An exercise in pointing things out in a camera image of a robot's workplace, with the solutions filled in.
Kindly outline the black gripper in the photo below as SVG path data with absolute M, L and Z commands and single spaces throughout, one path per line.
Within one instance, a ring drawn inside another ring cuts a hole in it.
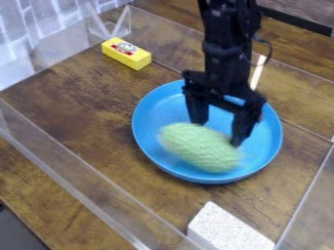
M 252 135 L 255 125 L 261 120 L 267 99 L 249 85 L 252 73 L 252 42 L 242 46 L 224 48 L 204 42 L 205 71 L 185 70 L 184 94 L 193 123 L 204 125 L 209 120 L 209 106 L 229 109 L 224 97 L 245 100 L 233 120 L 232 145 L 240 147 Z

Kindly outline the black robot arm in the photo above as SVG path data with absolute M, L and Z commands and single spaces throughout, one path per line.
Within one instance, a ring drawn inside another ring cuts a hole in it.
M 252 40 L 261 28 L 256 0 L 197 0 L 205 38 L 205 70 L 185 70 L 184 94 L 193 123 L 205 124 L 214 105 L 234 113 L 230 144 L 241 146 L 260 121 L 267 97 L 252 89 Z

